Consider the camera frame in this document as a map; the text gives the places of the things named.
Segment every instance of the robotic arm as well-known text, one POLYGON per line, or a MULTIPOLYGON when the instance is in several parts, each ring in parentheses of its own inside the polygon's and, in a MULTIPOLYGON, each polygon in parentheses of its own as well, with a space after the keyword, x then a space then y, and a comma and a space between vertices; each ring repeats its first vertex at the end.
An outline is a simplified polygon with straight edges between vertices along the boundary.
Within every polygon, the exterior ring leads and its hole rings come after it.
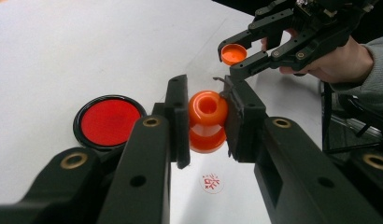
POLYGON ((279 66, 299 71, 317 58, 344 46, 362 16, 376 2, 378 0, 276 0, 256 10, 246 31, 222 41, 218 54, 221 55, 226 45, 238 44, 250 49, 252 42, 267 37, 267 49, 273 49, 271 55, 260 51, 232 65, 230 75, 247 78, 266 68, 279 66), (295 30, 298 35, 279 46, 282 32, 287 29, 295 30))

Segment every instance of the small orange cup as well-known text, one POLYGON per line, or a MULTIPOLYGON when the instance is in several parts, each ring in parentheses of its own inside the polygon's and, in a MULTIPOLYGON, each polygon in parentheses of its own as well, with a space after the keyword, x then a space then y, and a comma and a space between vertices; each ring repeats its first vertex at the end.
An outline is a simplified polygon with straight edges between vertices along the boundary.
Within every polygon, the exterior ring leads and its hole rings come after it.
POLYGON ((229 44, 221 49, 221 60, 227 65, 240 63, 247 58, 247 50, 241 45, 229 44))
POLYGON ((200 91, 189 101, 191 149, 200 153, 218 150, 226 141, 227 103, 214 91, 200 91))

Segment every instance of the white table surface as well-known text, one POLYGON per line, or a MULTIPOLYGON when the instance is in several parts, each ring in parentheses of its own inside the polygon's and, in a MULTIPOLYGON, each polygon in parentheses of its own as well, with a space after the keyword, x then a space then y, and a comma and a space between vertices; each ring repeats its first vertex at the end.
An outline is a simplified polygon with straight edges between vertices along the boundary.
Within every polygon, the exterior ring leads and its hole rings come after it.
MULTIPOLYGON (((78 147, 76 113, 90 100, 120 94, 151 112, 167 80, 187 74, 189 96, 221 91, 228 74, 220 41, 245 29, 249 15, 209 0, 8 0, 0 3, 0 204, 15 203, 49 160, 78 147)), ((253 50, 260 49, 260 43, 253 50)), ((320 146, 319 82, 266 70, 248 83, 269 116, 293 119, 320 146)), ((270 223, 253 164, 227 147, 191 153, 173 165, 171 223, 270 223), (224 187, 210 194, 202 175, 224 187)))

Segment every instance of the red circular disc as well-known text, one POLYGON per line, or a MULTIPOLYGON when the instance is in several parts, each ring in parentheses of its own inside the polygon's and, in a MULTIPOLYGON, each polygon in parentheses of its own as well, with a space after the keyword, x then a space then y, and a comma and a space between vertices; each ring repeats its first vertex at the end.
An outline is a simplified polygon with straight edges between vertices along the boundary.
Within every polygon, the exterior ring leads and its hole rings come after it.
POLYGON ((115 146, 126 142, 141 117, 134 105, 111 99, 91 106, 81 119, 81 131, 91 142, 115 146))

